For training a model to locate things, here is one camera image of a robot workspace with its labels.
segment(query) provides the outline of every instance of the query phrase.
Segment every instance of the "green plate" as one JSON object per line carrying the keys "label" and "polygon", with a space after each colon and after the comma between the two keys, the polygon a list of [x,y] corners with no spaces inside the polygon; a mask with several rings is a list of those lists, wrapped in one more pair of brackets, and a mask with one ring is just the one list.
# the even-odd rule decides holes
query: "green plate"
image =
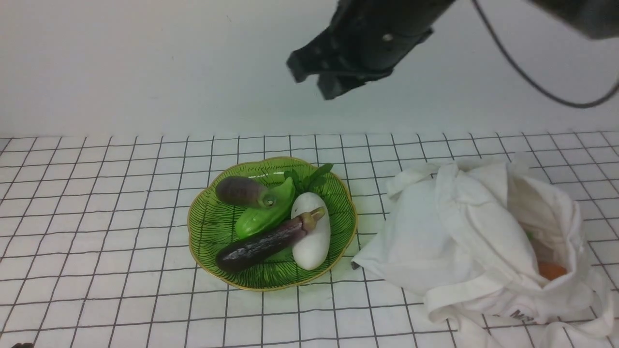
{"label": "green plate", "polygon": [[255,291],[279,290],[309,282],[330,270],[344,255],[357,231],[357,213],[346,185],[335,174],[325,176],[327,183],[313,192],[327,204],[331,221],[331,245],[327,259],[313,271],[299,268],[292,253],[268,259],[239,273],[227,273],[215,264],[215,256],[226,245],[238,239],[234,224],[245,210],[222,203],[215,187],[227,176],[248,176],[267,186],[284,182],[284,171],[295,170],[304,179],[316,167],[292,157],[276,157],[261,162],[235,165],[221,173],[189,208],[187,226],[189,249],[196,262],[207,272],[237,288]]}

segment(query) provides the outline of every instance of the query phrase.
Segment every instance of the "white gourd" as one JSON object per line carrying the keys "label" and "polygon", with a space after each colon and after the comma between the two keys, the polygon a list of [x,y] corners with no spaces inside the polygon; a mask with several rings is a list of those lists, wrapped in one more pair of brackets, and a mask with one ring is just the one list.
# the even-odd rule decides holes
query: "white gourd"
{"label": "white gourd", "polygon": [[[295,218],[304,212],[310,212],[316,208],[327,208],[324,201],[315,193],[301,194],[292,204],[291,218]],[[316,229],[303,237],[292,248],[292,255],[299,267],[311,271],[320,266],[327,258],[329,244],[331,242],[331,223],[329,212],[326,211],[322,219],[316,223]]]}

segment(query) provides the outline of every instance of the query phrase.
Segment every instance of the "grid tablecloth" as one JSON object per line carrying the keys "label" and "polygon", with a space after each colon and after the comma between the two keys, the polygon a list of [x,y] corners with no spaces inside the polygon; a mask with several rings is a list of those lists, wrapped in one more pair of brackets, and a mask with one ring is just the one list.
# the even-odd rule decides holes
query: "grid tablecloth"
{"label": "grid tablecloth", "polygon": [[[0,348],[454,347],[449,322],[424,320],[420,298],[350,258],[381,228],[385,182],[402,168],[514,153],[579,201],[591,264],[619,303],[619,132],[39,137],[0,139],[0,150]],[[231,288],[189,254],[189,205],[222,170],[283,155],[335,164],[359,213],[356,240],[310,284]],[[477,320],[505,347],[533,347],[543,330]],[[560,339],[619,347],[617,332]]]}

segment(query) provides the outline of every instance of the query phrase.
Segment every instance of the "black cable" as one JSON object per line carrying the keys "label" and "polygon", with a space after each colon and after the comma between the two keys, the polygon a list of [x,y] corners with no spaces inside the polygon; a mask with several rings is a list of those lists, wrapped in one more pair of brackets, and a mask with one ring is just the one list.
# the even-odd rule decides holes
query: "black cable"
{"label": "black cable", "polygon": [[498,47],[499,51],[501,51],[501,54],[503,55],[503,57],[505,57],[505,59],[507,59],[507,62],[509,63],[509,65],[511,65],[514,68],[514,70],[516,70],[516,72],[526,82],[529,83],[529,85],[531,85],[538,92],[540,92],[541,94],[543,94],[544,96],[546,96],[550,100],[553,100],[554,102],[557,102],[557,103],[559,103],[561,105],[564,105],[564,106],[570,107],[570,108],[589,109],[589,108],[594,108],[594,107],[597,107],[597,106],[599,106],[601,104],[606,103],[607,101],[612,99],[614,96],[616,96],[617,92],[619,92],[619,77],[618,77],[617,82],[615,83],[615,85],[613,85],[613,87],[611,87],[610,90],[605,95],[603,95],[602,97],[600,97],[598,99],[595,99],[595,100],[593,100],[591,102],[587,102],[587,103],[571,102],[569,100],[562,99],[562,98],[557,97],[556,95],[552,94],[547,89],[545,89],[541,85],[539,85],[536,81],[534,81],[524,70],[522,70],[520,65],[518,65],[518,63],[516,63],[514,58],[511,57],[511,55],[509,54],[509,52],[507,51],[507,49],[505,48],[505,46],[501,42],[501,39],[496,34],[494,27],[492,26],[492,24],[488,20],[488,17],[486,16],[486,13],[483,11],[481,5],[479,4],[479,1],[478,0],[471,0],[471,1],[473,2],[473,5],[475,6],[475,9],[477,10],[477,13],[479,14],[479,17],[482,19],[483,24],[486,26],[486,29],[488,30],[488,33],[492,37],[492,40],[495,42],[495,44]]}

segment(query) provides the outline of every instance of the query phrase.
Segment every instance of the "white wall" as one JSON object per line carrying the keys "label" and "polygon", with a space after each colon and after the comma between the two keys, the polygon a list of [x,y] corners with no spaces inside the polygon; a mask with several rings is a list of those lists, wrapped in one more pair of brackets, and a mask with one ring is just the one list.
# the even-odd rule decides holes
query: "white wall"
{"label": "white wall", "polygon": [[[619,126],[619,98],[570,110],[504,62],[468,0],[385,80],[324,102],[289,53],[335,0],[2,0],[0,133],[560,130]],[[619,41],[589,42],[524,0],[484,0],[515,58],[586,101],[619,72]]]}

